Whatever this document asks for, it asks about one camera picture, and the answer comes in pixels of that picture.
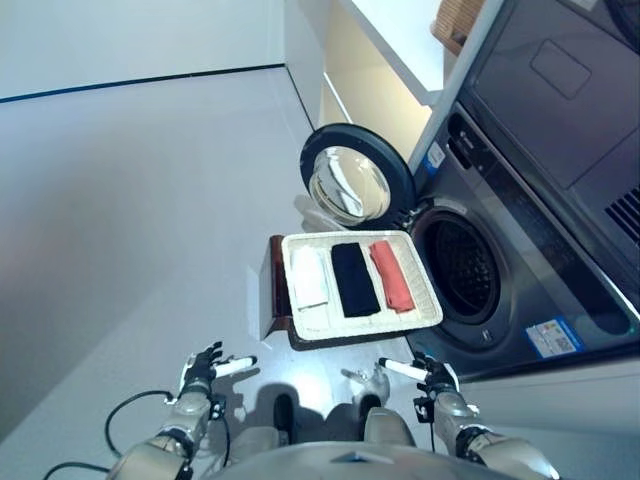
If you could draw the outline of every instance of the door glass window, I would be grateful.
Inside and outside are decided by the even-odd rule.
[[[391,201],[380,169],[348,147],[325,148],[317,155],[309,190],[315,202],[345,226],[381,217]]]

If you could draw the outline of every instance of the folded towel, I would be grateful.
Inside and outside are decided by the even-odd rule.
[[[407,312],[415,307],[411,292],[404,279],[398,260],[386,240],[375,242],[369,247],[373,263],[382,277],[382,286],[387,306],[396,312]]]
[[[293,289],[298,310],[327,303],[327,279],[320,253],[311,247],[302,247],[291,255]]]
[[[363,317],[380,311],[359,243],[331,247],[331,263],[345,317]]]

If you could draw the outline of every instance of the washing machine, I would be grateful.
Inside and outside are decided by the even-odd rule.
[[[302,179],[335,221],[411,235],[444,319],[407,339],[463,379],[640,353],[640,64],[612,34],[614,2],[592,3],[589,17],[506,1],[415,174],[355,125],[303,148]],[[582,117],[596,113],[605,127]]]

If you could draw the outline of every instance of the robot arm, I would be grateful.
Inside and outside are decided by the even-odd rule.
[[[421,383],[426,397],[414,400],[423,423],[433,423],[449,455],[486,465],[521,480],[558,480],[560,476],[545,456],[527,441],[499,435],[485,426],[480,412],[460,394],[458,378],[447,363],[418,355],[412,365],[386,358],[380,365]]]
[[[107,480],[189,480],[191,461],[200,448],[210,420],[224,415],[225,398],[213,393],[216,378],[231,375],[257,362],[244,357],[219,362],[222,343],[192,354],[180,381],[180,394],[158,434],[129,450],[113,467]]]

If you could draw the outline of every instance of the folded white cloth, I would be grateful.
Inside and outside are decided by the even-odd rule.
[[[329,301],[327,277],[320,252],[302,247],[291,254],[293,289],[298,310],[315,307]]]

